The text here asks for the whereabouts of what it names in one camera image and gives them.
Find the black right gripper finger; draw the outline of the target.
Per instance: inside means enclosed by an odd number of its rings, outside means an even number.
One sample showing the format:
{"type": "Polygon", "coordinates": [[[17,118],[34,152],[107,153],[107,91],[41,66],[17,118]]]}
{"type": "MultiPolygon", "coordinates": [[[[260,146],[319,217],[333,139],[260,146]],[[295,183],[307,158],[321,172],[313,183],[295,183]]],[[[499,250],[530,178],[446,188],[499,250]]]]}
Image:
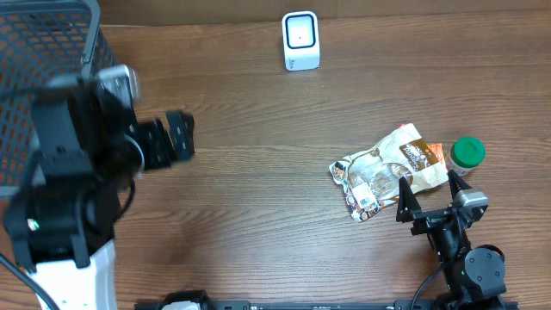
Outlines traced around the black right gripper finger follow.
{"type": "Polygon", "coordinates": [[[448,171],[448,177],[451,192],[459,192],[460,190],[471,189],[471,186],[468,185],[454,170],[448,171]]]}
{"type": "Polygon", "coordinates": [[[396,221],[401,223],[414,221],[420,212],[421,207],[412,192],[410,184],[405,177],[402,177],[399,180],[399,201],[396,221]]]}

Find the green lid jar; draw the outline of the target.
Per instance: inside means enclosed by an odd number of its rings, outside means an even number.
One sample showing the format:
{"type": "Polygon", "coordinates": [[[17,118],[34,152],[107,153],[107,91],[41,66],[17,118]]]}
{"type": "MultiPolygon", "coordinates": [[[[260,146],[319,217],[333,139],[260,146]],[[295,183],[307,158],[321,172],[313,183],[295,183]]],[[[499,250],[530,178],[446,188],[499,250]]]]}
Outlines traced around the green lid jar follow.
{"type": "Polygon", "coordinates": [[[449,171],[454,171],[462,177],[480,165],[485,157],[485,145],[475,137],[466,136],[458,139],[450,147],[445,161],[449,171]]]}

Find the small orange box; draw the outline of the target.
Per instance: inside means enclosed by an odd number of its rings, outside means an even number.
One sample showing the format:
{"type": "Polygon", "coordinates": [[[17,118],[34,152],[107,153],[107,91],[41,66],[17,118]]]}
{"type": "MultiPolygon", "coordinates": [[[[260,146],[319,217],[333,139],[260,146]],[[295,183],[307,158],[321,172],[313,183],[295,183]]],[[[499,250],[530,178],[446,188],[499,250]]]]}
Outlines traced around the small orange box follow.
{"type": "Polygon", "coordinates": [[[445,163],[445,157],[443,152],[443,145],[441,143],[430,143],[428,144],[428,147],[436,155],[439,163],[445,166],[446,163],[445,163]]]}

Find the beige Pantree snack pouch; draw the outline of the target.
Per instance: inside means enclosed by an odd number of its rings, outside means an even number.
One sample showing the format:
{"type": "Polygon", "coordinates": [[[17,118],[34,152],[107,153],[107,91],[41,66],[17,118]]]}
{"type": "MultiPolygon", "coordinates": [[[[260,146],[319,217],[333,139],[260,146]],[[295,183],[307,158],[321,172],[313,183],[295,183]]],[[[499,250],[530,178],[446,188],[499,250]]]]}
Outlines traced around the beige Pantree snack pouch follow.
{"type": "Polygon", "coordinates": [[[329,165],[335,184],[343,187],[350,217],[363,222],[399,200],[399,180],[405,177],[413,193],[434,189],[448,181],[415,126],[397,128],[365,151],[329,165]]]}

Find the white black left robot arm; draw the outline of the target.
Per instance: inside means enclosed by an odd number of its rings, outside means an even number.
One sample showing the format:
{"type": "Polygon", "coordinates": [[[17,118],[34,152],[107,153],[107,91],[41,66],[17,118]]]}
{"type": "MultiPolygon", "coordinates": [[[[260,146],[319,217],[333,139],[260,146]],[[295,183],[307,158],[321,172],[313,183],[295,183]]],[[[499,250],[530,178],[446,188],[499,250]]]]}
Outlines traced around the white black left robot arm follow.
{"type": "Polygon", "coordinates": [[[119,194],[134,195],[140,173],[193,157],[194,117],[138,121],[127,74],[65,75],[32,95],[32,162],[44,180],[27,177],[9,201],[14,256],[2,265],[45,309],[114,309],[115,223],[131,206],[119,194]]]}

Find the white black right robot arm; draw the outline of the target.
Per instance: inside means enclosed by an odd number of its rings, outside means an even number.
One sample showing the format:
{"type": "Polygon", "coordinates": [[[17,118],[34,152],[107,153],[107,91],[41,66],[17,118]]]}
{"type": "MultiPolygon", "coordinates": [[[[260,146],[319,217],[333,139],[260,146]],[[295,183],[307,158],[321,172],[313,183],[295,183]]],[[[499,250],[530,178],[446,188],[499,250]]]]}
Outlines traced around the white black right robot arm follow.
{"type": "Polygon", "coordinates": [[[505,309],[505,255],[495,245],[473,248],[466,230],[481,220],[489,207],[486,194],[468,185],[454,170],[448,172],[452,201],[446,208],[424,211],[405,177],[399,180],[396,220],[411,222],[413,236],[424,235],[436,253],[439,267],[418,287],[410,308],[436,276],[444,275],[448,292],[429,309],[505,309]]]}

